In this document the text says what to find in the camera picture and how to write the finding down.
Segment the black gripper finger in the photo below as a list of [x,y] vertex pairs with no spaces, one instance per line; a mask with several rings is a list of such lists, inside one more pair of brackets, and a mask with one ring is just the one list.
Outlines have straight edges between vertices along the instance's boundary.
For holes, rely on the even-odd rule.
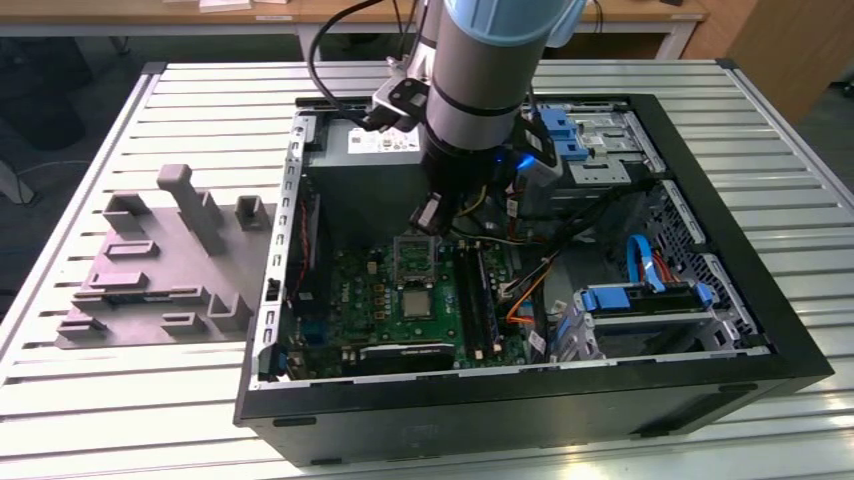
[[444,236],[459,210],[459,196],[429,192],[409,216],[409,226],[428,236]]

